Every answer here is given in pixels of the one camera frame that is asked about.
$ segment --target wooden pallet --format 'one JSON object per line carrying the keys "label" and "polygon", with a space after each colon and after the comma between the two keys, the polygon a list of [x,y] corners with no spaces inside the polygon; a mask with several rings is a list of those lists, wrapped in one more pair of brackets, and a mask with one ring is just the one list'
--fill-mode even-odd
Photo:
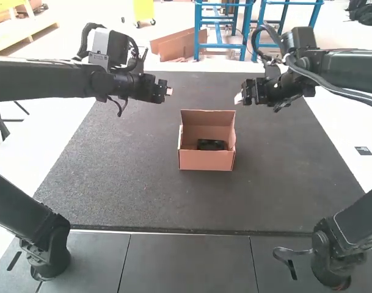
{"label": "wooden pallet", "polygon": [[28,18],[18,20],[15,17],[13,8],[10,8],[10,20],[0,23],[0,51],[21,41],[33,42],[32,36],[47,27],[59,27],[56,18],[50,11],[34,16],[31,6],[25,5]]}

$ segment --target white floor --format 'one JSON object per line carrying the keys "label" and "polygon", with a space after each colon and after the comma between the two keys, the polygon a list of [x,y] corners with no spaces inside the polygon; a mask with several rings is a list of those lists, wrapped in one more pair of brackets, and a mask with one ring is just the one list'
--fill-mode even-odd
{"label": "white floor", "polygon": [[[80,30],[88,19],[103,22],[114,29],[127,31],[141,43],[147,43],[147,40],[164,34],[162,31],[176,31],[180,27],[191,27],[194,22],[193,6],[189,3],[156,3],[157,25],[144,27],[138,31],[132,26],[120,24],[119,17],[126,9],[111,9],[112,6],[118,7],[120,1],[105,1],[103,6],[106,10],[102,14],[98,13],[96,8],[88,9],[89,7],[84,13],[76,13],[73,8],[78,5],[87,7],[84,6],[86,1],[81,0],[69,4],[72,5],[70,9],[60,10],[60,3],[63,1],[65,0],[54,2],[54,10],[62,13],[61,28],[13,52],[13,56],[69,58],[74,55],[79,46]],[[187,13],[168,15],[167,11],[171,5],[176,5]],[[323,48],[355,46],[372,49],[372,27],[342,22],[347,14],[342,11],[346,6],[345,2],[325,3],[315,29],[318,41],[323,44],[321,46]],[[257,12],[258,9],[254,8],[255,16]],[[294,15],[289,14],[288,19],[293,21],[288,21],[285,27],[291,23],[298,25],[295,22],[301,20],[295,16],[296,13],[298,15],[298,10],[290,13]],[[199,63],[156,63],[156,60],[156,56],[151,55],[146,69],[220,72],[225,68],[237,72],[263,71],[261,65],[250,62],[206,59]],[[372,156],[359,156],[354,147],[368,147],[372,152],[372,108],[333,96],[323,89],[318,89],[316,97],[308,98],[307,102],[359,184],[364,191],[369,191],[372,188]],[[0,174],[33,196],[93,103],[93,99],[46,99],[23,102],[31,115],[24,122],[12,126],[12,134],[0,144]],[[16,112],[13,105],[3,105],[2,110],[5,111],[6,118],[24,116],[21,112]],[[12,239],[11,234],[0,228],[0,257]]]}

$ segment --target rubber mat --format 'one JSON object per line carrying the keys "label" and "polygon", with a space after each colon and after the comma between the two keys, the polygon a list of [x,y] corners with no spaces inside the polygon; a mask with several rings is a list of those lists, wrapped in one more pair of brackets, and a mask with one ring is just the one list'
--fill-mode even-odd
{"label": "rubber mat", "polygon": [[[157,72],[174,94],[96,103],[35,194],[78,227],[311,232],[363,190],[303,99],[234,106],[246,73]],[[180,109],[236,110],[232,172],[179,171]]]}

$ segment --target black stand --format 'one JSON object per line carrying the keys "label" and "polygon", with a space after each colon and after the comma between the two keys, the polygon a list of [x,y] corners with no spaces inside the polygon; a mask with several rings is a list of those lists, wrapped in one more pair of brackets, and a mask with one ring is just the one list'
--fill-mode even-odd
{"label": "black stand", "polygon": [[[21,105],[19,104],[18,102],[14,101],[14,103],[27,115],[29,115],[29,112]],[[0,131],[1,131],[1,137],[2,137],[2,140],[5,140],[10,132],[7,128],[7,126],[5,125],[5,122],[22,122],[23,119],[2,119],[1,118],[1,111],[0,111]]]}

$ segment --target floor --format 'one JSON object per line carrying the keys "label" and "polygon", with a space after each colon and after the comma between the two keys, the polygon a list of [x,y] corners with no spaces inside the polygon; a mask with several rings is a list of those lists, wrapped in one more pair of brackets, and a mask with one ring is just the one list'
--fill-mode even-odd
{"label": "floor", "polygon": [[[131,24],[131,1],[105,0],[97,4],[88,1],[49,0],[51,10],[57,13],[61,27],[56,30],[38,34],[35,42],[27,46],[14,46],[2,52],[5,56],[69,59],[79,48],[81,29],[86,22],[103,23],[107,27],[132,35],[141,46],[148,46],[148,41],[194,25],[194,6],[188,2],[155,2],[157,24],[148,23],[141,29]],[[315,35],[321,48],[366,48],[372,49],[372,27],[363,26],[348,20],[344,11],[347,1],[326,1],[322,6]],[[175,14],[173,9],[182,13]],[[289,9],[284,31],[293,26],[308,22],[311,8],[297,6]],[[266,18],[278,18],[279,9],[269,9]],[[253,8],[253,18],[258,14],[257,3]],[[126,23],[120,17],[126,17]],[[243,17],[240,10],[239,19]],[[209,38],[215,39],[214,31]],[[227,40],[239,42],[241,36]],[[158,56],[149,54],[146,69],[186,70],[186,71],[220,71],[261,72],[260,65],[250,62],[229,61],[236,55],[205,57],[199,63],[158,63]],[[372,109],[346,101],[318,89],[317,98],[307,99],[308,105],[318,118],[331,141],[337,147],[348,167],[356,176],[365,191],[372,188],[372,157],[356,156],[353,145],[367,146],[372,150]],[[46,174],[57,160],[82,119],[94,103],[93,99],[46,99],[23,101],[22,105],[31,113],[29,117],[12,103],[1,105],[5,118],[26,118],[22,123],[9,123],[12,135],[0,144],[0,173],[19,188],[32,196]],[[12,240],[12,235],[0,229],[0,257]]]}

